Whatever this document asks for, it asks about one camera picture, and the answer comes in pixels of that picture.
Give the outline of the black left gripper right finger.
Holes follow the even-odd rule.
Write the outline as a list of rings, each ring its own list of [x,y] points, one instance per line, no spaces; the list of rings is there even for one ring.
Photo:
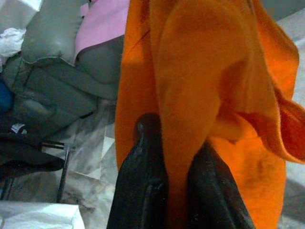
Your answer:
[[[188,227],[190,229],[253,229],[228,165],[205,142],[188,171]]]

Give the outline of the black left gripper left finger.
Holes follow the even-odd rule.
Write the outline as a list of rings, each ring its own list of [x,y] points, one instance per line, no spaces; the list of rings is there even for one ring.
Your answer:
[[[119,169],[107,228],[164,229],[168,175],[159,116],[142,115],[134,137],[134,146]]]

